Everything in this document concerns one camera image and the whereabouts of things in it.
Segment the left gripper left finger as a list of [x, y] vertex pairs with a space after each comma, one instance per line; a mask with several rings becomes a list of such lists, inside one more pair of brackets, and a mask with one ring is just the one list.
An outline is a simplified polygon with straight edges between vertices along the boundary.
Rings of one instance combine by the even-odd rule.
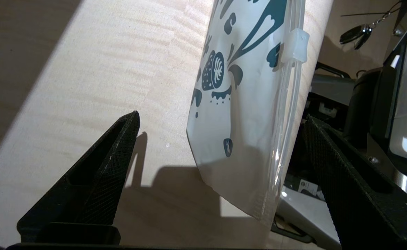
[[22, 243], [119, 243], [113, 221], [140, 117], [123, 115], [18, 221]]

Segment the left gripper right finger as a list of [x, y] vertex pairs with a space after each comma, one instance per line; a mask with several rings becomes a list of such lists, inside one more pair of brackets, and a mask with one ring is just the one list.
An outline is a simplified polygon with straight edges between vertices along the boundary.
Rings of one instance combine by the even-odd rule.
[[302, 134], [342, 249], [407, 250], [405, 191], [323, 121]]

